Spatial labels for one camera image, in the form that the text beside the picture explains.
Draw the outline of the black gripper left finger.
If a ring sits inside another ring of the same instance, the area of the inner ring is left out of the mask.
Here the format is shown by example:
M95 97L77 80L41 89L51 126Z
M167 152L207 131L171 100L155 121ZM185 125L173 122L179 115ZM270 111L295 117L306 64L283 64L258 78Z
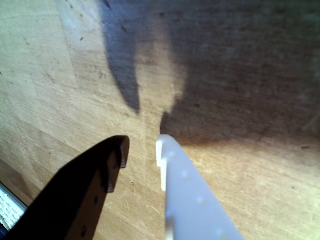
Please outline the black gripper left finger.
M126 167L129 146L128 136L111 136L65 164L4 239L93 239L106 196Z

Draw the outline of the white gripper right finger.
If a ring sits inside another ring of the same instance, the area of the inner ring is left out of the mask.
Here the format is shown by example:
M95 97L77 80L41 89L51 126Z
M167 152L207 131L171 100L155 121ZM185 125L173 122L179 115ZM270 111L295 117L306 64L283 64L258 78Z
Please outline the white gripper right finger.
M242 240L243 236L180 144L168 134L155 143L165 192L165 239Z

